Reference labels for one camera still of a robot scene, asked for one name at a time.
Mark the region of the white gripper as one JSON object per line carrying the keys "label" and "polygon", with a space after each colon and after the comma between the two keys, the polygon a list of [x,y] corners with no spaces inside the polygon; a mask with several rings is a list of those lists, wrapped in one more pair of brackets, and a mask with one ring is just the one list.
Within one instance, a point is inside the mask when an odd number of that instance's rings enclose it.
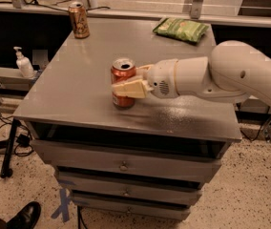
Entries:
{"label": "white gripper", "polygon": [[146,98],[149,92],[157,98],[178,97],[175,87],[176,59],[162,60],[155,65],[143,65],[136,68],[136,74],[127,80],[112,85],[112,91],[117,96],[135,99]]}

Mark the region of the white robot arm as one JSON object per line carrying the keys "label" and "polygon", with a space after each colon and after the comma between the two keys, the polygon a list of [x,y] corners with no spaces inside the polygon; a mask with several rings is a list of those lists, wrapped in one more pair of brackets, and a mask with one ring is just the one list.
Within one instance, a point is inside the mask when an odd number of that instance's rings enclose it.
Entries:
{"label": "white robot arm", "polygon": [[225,41],[208,56],[167,59],[135,69],[112,85],[118,96],[176,98],[183,95],[241,103],[251,95],[271,107],[271,58],[240,41]]}

